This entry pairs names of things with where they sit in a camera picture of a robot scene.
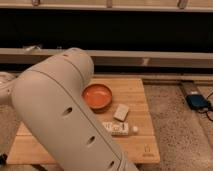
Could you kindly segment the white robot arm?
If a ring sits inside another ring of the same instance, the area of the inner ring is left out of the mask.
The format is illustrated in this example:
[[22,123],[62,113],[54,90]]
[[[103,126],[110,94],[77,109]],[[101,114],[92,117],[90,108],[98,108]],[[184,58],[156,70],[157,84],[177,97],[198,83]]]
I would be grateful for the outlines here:
[[138,171],[82,98],[94,73],[91,57],[70,48],[5,82],[8,104],[65,171]]

